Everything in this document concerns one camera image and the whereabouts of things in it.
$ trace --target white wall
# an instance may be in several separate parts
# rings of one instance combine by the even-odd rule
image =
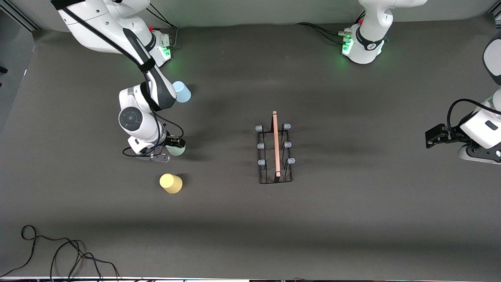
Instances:
[[[232,26],[242,24],[348,23],[363,10],[357,0],[151,0],[173,24]],[[67,31],[50,0],[13,0],[44,29]],[[422,7],[394,10],[396,21],[460,20],[484,14],[496,0],[428,0]],[[147,11],[153,27],[166,27]]]

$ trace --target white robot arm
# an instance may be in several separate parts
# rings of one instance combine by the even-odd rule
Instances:
[[[501,86],[501,32],[489,41],[482,59],[494,82]],[[477,108],[452,127],[450,116],[459,102],[469,102]],[[501,165],[501,89],[482,103],[470,99],[455,101],[447,113],[447,126],[441,123],[426,132],[427,148],[455,142],[466,143],[458,151],[461,159]]]
[[[115,9],[115,15],[108,10],[110,5],[105,2]],[[128,15],[135,11],[130,6],[124,6],[124,2],[132,2],[120,2],[122,6],[117,9],[111,0],[53,0],[52,4],[83,46],[99,52],[124,54],[143,72],[146,82],[124,89],[119,94],[119,123],[131,135],[128,141],[131,149],[137,154],[135,157],[157,155],[155,149],[158,146],[180,149],[181,152],[173,150],[179,155],[184,151],[184,141],[171,137],[158,121],[158,115],[154,113],[170,108],[176,101],[176,92],[143,44],[151,42],[151,38],[144,36],[144,22],[138,21],[138,18],[119,19],[118,15]],[[143,34],[143,41],[128,28],[129,24]]]
[[[381,53],[384,36],[393,23],[393,8],[411,8],[424,5],[428,0],[358,0],[365,8],[363,23],[355,23],[344,31],[346,38],[342,54],[357,64],[368,64]]]

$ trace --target cable connector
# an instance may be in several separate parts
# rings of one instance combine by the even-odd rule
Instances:
[[[339,32],[338,32],[338,36],[341,36],[341,37],[346,37],[346,38],[351,38],[351,32],[347,32],[347,31],[339,31]]]

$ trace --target black strap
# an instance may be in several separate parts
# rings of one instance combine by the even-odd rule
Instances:
[[[84,2],[85,0],[51,0],[52,5],[56,10],[61,10],[62,8],[66,8],[70,5]]]
[[[144,63],[140,66],[137,66],[137,67],[141,70],[141,72],[147,72],[150,69],[152,69],[154,66],[155,66],[155,60],[153,59],[153,57],[150,57],[150,59],[148,61],[146,61],[146,63]]]
[[[381,42],[383,42],[383,40],[384,40],[384,38],[382,38],[378,41],[370,41],[370,40],[365,39],[360,34],[360,27],[357,28],[356,36],[357,36],[358,42],[360,42],[364,46],[365,50],[367,50],[367,51],[372,51],[372,50],[376,49],[376,47],[378,47],[379,44],[381,44]]]
[[[146,82],[141,83],[141,85],[139,87],[141,89],[141,94],[143,94],[143,97],[146,100],[146,102],[148,103],[148,105],[150,105],[150,108],[154,111],[162,110],[157,105],[157,103],[155,103],[155,101],[153,101],[153,99],[151,98],[150,93],[148,91],[148,85],[146,85]]]

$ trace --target gray table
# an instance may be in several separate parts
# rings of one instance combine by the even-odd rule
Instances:
[[[182,29],[162,71],[193,97],[161,114],[188,149],[167,164],[121,155],[118,92],[142,81],[136,67],[37,33],[0,143],[0,268],[28,257],[29,223],[124,276],[500,280],[500,167],[424,146],[454,100],[496,90],[481,61],[494,33],[490,17],[396,23],[360,66],[308,27]],[[293,126],[295,181],[263,186],[254,126],[272,110]],[[178,194],[164,173],[181,175]],[[40,241],[13,275],[48,275],[57,246]]]

